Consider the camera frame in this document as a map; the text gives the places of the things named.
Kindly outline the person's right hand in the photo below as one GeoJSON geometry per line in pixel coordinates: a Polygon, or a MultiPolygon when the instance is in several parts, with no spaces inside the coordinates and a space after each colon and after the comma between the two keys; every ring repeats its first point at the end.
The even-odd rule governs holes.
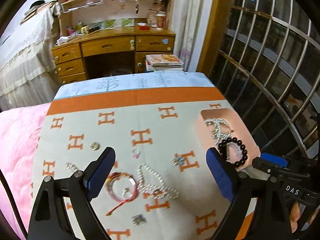
{"type": "MultiPolygon", "coordinates": [[[[314,213],[309,217],[307,220],[307,224],[311,225],[313,220],[316,218],[317,213],[319,212],[319,207],[314,211],[314,213]]],[[[298,228],[298,220],[300,219],[303,211],[300,209],[299,202],[295,202],[292,206],[291,213],[290,213],[290,224],[291,224],[291,231],[294,233],[298,228]]]]}

